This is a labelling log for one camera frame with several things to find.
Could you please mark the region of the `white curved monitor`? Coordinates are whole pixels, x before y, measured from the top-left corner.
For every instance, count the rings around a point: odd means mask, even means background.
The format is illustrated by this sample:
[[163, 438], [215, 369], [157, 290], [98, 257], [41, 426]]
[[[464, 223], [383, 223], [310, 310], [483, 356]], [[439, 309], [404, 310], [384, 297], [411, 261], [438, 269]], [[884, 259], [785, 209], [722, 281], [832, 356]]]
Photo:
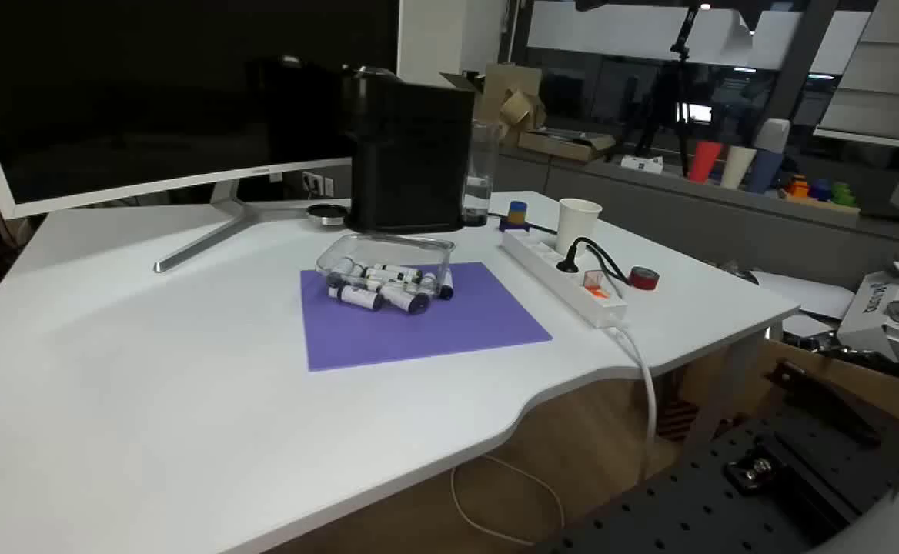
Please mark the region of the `white curved monitor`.
[[0, 213], [317, 172], [401, 0], [0, 0]]

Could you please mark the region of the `white label dark bottle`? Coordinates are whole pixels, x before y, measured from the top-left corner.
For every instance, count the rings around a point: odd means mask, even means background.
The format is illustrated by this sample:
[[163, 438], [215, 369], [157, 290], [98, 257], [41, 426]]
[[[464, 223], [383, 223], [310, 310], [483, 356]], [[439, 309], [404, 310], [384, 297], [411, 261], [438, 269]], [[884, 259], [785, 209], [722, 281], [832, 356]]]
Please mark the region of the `white label dark bottle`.
[[366, 284], [420, 284], [420, 269], [401, 269], [401, 266], [369, 266]]

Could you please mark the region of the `white power strip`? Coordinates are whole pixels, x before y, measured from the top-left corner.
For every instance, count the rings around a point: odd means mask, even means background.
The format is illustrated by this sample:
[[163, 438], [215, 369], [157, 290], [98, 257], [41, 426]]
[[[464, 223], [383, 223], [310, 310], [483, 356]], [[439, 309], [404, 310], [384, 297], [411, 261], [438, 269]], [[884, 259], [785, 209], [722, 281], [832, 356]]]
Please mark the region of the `white power strip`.
[[532, 235], [505, 235], [499, 250], [589, 327], [609, 329], [625, 321], [625, 294], [604, 270], [565, 270], [565, 257]]

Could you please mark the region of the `cream plastic cup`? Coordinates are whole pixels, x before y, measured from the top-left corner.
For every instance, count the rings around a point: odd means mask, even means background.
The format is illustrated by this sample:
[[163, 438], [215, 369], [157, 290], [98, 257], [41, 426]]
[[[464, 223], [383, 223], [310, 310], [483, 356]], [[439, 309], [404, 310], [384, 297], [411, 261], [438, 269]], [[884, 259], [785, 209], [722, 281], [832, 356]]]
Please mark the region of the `cream plastic cup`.
[[734, 145], [728, 150], [728, 163], [723, 163], [723, 176], [722, 176], [722, 184], [735, 190], [750, 166], [750, 159], [758, 158], [753, 148], [744, 148], [744, 145]]

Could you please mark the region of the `black perforated breadboard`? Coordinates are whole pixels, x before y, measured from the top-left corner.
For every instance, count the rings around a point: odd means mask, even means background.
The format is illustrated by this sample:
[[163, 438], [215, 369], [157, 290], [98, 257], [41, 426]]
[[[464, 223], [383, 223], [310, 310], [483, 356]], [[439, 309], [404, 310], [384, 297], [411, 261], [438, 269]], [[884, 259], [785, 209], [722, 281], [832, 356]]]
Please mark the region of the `black perforated breadboard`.
[[811, 417], [728, 431], [651, 483], [535, 544], [535, 554], [808, 554], [899, 488], [899, 421], [861, 446]]

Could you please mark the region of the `clear plastic box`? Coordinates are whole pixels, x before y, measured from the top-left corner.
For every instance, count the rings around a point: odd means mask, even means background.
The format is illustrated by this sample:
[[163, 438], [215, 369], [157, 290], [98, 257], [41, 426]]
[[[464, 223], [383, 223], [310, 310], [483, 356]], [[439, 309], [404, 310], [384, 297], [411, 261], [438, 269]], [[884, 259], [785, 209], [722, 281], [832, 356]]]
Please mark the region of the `clear plastic box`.
[[411, 294], [429, 297], [429, 304], [438, 299], [438, 274], [450, 266], [453, 247], [447, 241], [411, 241], [394, 235], [344, 235], [320, 259], [317, 270], [328, 287], [364, 287], [379, 294], [384, 284], [366, 284], [369, 266], [401, 266], [420, 269], [420, 284], [404, 284]]

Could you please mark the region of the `cardboard box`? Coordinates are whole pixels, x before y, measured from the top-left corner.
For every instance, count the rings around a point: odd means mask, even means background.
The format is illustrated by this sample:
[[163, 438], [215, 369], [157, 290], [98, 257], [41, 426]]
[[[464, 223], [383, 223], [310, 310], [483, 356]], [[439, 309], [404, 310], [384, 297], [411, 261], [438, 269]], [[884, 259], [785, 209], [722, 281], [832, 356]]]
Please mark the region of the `cardboard box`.
[[475, 97], [475, 128], [489, 129], [499, 145], [570, 163], [592, 163], [617, 148], [608, 133], [549, 123], [538, 69], [489, 66], [483, 73], [447, 73], [447, 83]]

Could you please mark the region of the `black coffee machine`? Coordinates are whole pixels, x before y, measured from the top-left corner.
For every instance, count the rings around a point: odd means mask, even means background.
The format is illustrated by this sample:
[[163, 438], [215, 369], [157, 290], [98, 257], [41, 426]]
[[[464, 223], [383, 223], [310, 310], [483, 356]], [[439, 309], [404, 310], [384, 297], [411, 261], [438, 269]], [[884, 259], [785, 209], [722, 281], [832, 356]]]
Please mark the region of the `black coffee machine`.
[[351, 140], [348, 225], [369, 235], [429, 235], [462, 225], [475, 98], [450, 87], [358, 72], [343, 80]]

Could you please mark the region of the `clear water glass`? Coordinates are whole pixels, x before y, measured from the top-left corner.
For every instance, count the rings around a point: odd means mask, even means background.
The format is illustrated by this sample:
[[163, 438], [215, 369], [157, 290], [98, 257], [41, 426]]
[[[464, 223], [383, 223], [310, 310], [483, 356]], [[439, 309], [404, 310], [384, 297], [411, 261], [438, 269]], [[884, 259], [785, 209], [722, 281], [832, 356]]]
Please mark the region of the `clear water glass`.
[[499, 159], [499, 129], [489, 123], [481, 123], [471, 129], [471, 148], [469, 148], [469, 176], [462, 189], [462, 217], [464, 218], [483, 218], [494, 197], [497, 181], [497, 159]]

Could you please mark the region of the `red plastic cup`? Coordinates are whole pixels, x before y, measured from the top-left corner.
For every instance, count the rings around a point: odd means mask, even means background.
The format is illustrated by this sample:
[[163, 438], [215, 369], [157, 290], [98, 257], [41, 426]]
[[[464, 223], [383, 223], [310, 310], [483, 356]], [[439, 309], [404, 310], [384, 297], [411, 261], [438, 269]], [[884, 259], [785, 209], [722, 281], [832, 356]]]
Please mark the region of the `red plastic cup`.
[[691, 159], [688, 180], [691, 180], [692, 184], [705, 184], [707, 176], [715, 172], [722, 154], [723, 154], [723, 145], [722, 145], [722, 142], [707, 142], [707, 140], [701, 140], [701, 142], [695, 145], [695, 150], [692, 150], [692, 159]]

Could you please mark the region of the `white paper cup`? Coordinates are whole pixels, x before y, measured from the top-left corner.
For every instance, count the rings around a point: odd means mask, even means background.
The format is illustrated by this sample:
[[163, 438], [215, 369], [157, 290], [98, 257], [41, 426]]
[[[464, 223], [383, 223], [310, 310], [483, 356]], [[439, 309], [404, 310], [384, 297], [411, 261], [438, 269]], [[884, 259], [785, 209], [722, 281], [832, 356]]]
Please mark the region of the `white paper cup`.
[[583, 197], [565, 197], [557, 217], [557, 250], [568, 252], [579, 238], [589, 238], [604, 208]]

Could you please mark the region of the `blue yellow small bottle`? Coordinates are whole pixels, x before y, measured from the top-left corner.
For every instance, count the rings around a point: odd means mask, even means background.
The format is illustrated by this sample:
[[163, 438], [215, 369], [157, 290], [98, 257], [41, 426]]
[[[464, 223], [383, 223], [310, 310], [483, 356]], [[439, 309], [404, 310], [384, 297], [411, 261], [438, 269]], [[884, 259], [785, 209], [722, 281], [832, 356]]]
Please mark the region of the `blue yellow small bottle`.
[[510, 199], [505, 223], [508, 223], [508, 229], [527, 229], [527, 203], [523, 199]]

